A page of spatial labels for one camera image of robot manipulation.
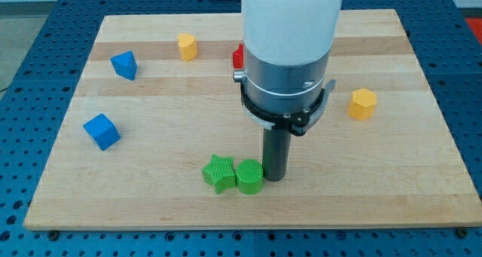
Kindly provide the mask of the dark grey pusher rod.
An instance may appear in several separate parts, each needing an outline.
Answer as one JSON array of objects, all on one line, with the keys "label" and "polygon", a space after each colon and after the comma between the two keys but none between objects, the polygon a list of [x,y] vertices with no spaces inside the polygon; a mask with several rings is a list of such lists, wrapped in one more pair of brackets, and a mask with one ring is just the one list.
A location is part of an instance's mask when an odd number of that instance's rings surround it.
[{"label": "dark grey pusher rod", "polygon": [[262,167],[264,178],[277,182],[285,177],[291,134],[285,130],[267,130],[263,132]]}]

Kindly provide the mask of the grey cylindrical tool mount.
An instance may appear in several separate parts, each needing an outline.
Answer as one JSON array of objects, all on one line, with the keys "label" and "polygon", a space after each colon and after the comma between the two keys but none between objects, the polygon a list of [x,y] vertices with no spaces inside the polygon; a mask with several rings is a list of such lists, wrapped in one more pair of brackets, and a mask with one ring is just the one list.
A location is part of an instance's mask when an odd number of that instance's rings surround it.
[{"label": "grey cylindrical tool mount", "polygon": [[243,51],[244,67],[233,77],[240,83],[246,114],[265,130],[304,135],[323,115],[336,81],[324,84],[328,54],[302,65],[279,66]]}]

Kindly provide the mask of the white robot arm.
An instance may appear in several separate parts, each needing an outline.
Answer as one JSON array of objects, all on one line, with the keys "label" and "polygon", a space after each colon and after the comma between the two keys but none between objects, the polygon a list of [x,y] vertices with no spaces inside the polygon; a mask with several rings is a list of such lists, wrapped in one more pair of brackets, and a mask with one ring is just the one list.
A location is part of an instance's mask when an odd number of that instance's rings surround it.
[{"label": "white robot arm", "polygon": [[241,0],[246,114],[264,129],[264,178],[286,174],[292,136],[304,135],[323,115],[336,82],[325,82],[342,0]]}]

